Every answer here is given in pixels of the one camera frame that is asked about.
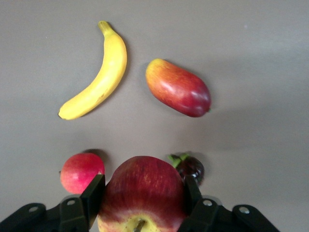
small red apple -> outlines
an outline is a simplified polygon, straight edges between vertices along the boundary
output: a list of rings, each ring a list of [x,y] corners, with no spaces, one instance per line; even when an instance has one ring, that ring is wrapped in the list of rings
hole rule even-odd
[[[60,181],[68,192],[81,194],[97,174],[105,174],[101,158],[93,153],[79,153],[64,163]]]
[[[122,163],[107,184],[98,227],[100,232],[176,232],[186,216],[176,169],[154,157],[136,156]]]
[[[196,75],[163,59],[154,59],[146,69],[152,94],[162,103],[190,117],[201,117],[210,110],[211,96]]]

bolt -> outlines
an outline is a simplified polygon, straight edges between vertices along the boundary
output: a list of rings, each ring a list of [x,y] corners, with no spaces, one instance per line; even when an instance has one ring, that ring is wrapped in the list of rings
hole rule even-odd
[[[37,207],[37,206],[34,206],[34,207],[31,207],[30,209],[29,209],[29,213],[32,213],[32,212],[34,212],[34,211],[37,211],[39,208]]]
[[[75,204],[75,200],[69,200],[69,201],[67,202],[67,205],[73,205],[73,204]]]
[[[204,204],[205,206],[212,206],[212,202],[211,202],[210,200],[204,200],[204,201],[203,201],[203,204]]]
[[[250,210],[247,207],[245,207],[245,206],[240,207],[239,211],[242,212],[243,214],[250,213]]]

gray table surface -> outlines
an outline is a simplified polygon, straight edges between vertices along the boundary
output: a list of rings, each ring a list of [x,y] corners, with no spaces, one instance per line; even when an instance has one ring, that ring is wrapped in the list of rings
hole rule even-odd
[[[308,12],[308,0],[1,0],[0,220],[68,195],[58,171],[73,154],[98,149],[109,180],[132,156],[191,151],[206,167],[203,194],[308,231]],[[62,120],[101,66],[100,20],[126,42],[126,74],[96,110]],[[156,100],[145,82],[154,58],[203,79],[212,111],[190,118]]]

